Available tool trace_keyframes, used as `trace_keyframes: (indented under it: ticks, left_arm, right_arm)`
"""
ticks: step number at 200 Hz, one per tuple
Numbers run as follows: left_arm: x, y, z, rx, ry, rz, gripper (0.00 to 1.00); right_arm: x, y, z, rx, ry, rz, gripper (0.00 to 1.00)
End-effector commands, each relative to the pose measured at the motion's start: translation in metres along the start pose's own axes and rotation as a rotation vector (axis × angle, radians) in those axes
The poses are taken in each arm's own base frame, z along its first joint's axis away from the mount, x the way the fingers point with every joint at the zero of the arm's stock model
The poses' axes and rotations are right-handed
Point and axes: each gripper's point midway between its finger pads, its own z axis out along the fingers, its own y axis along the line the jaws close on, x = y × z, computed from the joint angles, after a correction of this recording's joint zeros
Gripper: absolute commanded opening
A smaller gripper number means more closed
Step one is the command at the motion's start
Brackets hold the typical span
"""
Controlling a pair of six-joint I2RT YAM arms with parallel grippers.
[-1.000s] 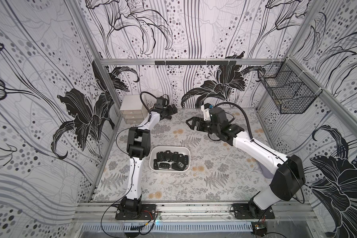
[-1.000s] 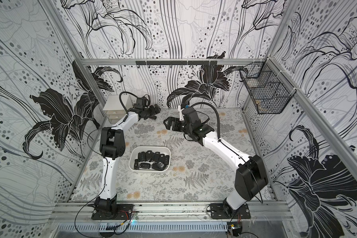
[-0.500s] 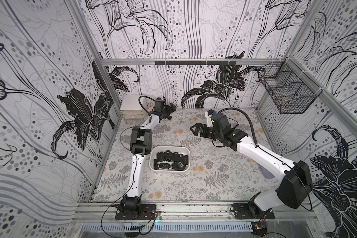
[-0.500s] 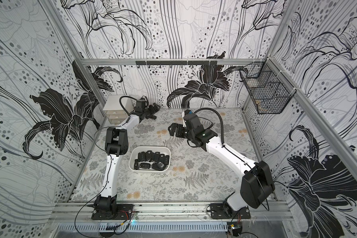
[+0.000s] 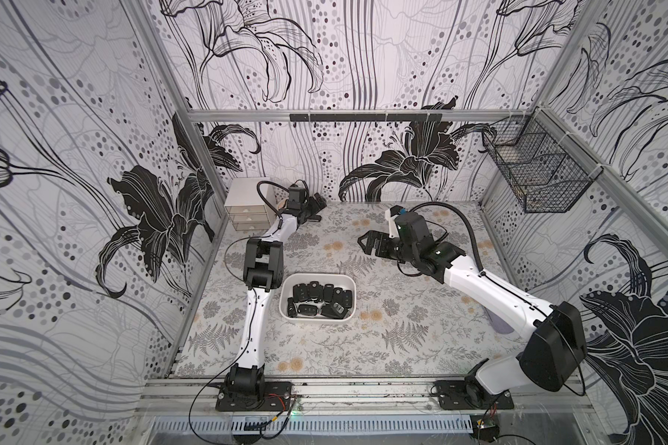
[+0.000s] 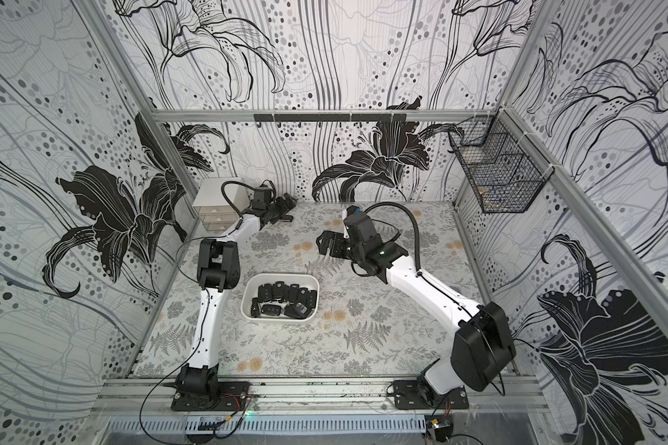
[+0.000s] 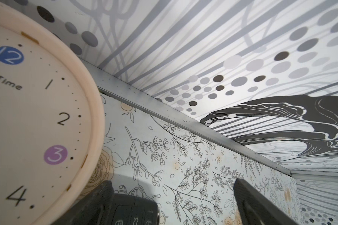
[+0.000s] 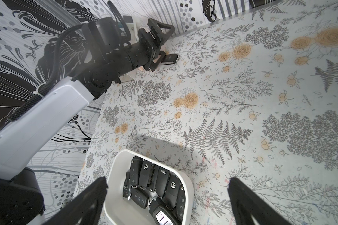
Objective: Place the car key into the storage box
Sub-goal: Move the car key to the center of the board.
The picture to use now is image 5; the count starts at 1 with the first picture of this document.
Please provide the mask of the black car key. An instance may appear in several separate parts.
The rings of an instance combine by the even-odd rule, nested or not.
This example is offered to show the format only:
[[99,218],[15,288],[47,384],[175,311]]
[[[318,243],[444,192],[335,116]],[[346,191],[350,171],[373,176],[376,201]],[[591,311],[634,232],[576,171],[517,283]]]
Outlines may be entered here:
[[293,300],[293,298],[288,298],[288,303],[287,303],[287,317],[289,318],[296,318],[298,315],[298,310],[297,306]]
[[315,317],[319,314],[319,307],[315,304],[300,303],[297,306],[297,313],[303,316]]
[[344,306],[344,297],[345,297],[345,291],[342,287],[335,287],[335,289],[333,289],[332,301],[334,303]]
[[324,285],[322,300],[325,303],[332,302],[333,297],[334,297],[334,289],[335,289],[335,286],[333,284]]
[[343,293],[343,307],[345,309],[352,309],[354,306],[354,293],[352,290],[345,290]]
[[295,285],[292,289],[292,298],[295,303],[303,303],[310,300],[307,284]]

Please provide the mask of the black flip key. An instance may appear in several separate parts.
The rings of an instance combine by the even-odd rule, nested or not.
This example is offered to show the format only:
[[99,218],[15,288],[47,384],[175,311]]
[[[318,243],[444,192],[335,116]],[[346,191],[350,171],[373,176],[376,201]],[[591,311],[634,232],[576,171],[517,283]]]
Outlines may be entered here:
[[318,281],[312,281],[307,285],[307,293],[309,300],[313,302],[321,302],[323,287]]

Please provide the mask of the white rectangular storage box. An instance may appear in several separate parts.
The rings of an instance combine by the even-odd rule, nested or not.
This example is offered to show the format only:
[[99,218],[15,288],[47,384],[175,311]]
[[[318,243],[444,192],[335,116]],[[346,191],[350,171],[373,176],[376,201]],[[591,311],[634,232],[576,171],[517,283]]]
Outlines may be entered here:
[[344,324],[354,318],[356,291],[345,274],[292,274],[283,282],[279,311],[295,323]]

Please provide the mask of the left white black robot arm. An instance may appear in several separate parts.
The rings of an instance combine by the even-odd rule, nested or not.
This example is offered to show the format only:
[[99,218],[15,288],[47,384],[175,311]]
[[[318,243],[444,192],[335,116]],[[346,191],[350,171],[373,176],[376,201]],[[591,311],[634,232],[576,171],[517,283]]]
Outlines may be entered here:
[[207,389],[219,389],[215,410],[223,413],[254,411],[265,404],[265,325],[272,293],[284,278],[284,244],[308,222],[319,222],[327,202],[310,191],[304,180],[289,187],[260,180],[255,191],[276,220],[263,235],[248,237],[241,282],[247,288],[246,323],[239,353],[221,374],[214,376]]

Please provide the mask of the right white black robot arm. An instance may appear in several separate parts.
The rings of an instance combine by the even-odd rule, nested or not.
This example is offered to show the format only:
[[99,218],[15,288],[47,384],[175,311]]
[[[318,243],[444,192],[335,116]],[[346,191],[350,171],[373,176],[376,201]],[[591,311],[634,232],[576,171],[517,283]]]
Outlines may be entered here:
[[521,352],[484,360],[468,372],[465,394],[471,404],[479,406],[528,385],[557,392],[571,376],[582,376],[587,343],[580,311],[565,301],[554,304],[535,297],[485,269],[471,223],[460,209],[440,205],[462,220],[471,249],[434,237],[419,213],[427,206],[387,209],[387,231],[369,230],[357,244],[367,255],[407,263],[421,276],[474,298],[523,340]]

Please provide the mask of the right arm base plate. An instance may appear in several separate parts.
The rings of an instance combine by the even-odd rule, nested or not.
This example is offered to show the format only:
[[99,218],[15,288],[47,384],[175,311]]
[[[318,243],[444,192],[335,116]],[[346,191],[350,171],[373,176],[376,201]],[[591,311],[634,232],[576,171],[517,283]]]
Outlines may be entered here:
[[467,380],[436,380],[432,384],[432,396],[439,407],[456,410],[512,410],[515,405],[508,391],[490,394],[478,383]]

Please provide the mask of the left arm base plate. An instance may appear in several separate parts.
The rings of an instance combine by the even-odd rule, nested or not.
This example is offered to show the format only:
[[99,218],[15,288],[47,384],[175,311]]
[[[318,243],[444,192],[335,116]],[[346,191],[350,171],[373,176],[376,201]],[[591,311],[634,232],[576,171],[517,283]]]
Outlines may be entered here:
[[265,381],[260,389],[247,392],[226,385],[220,391],[215,408],[219,412],[285,412],[291,406],[292,383],[290,381]]

